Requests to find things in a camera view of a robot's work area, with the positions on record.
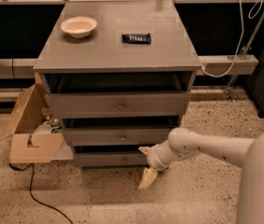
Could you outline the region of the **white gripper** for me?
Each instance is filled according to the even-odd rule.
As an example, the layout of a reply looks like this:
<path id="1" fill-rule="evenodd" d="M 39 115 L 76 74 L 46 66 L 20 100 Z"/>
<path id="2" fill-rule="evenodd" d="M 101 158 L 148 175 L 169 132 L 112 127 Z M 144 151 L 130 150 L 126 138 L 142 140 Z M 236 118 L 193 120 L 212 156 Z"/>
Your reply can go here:
<path id="1" fill-rule="evenodd" d="M 168 141 L 153 147 L 139 147 L 139 150 L 146 155 L 147 163 L 151 168 L 144 169 L 138 189 L 147 189 L 157 178 L 158 171 L 163 171 L 172 162 L 181 160 L 181 154 L 173 149 Z"/>

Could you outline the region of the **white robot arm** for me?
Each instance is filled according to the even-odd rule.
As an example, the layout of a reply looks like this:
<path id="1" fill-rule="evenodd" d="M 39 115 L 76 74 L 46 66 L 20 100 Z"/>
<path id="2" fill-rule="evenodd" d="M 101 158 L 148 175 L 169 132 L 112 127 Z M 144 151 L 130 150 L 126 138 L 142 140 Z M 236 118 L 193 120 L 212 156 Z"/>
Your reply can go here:
<path id="1" fill-rule="evenodd" d="M 139 150 L 146 155 L 148 163 L 140 189 L 148 188 L 171 163 L 200 153 L 240 167 L 236 224 L 264 224 L 264 133 L 253 139 L 203 135 L 175 128 L 163 143 Z"/>

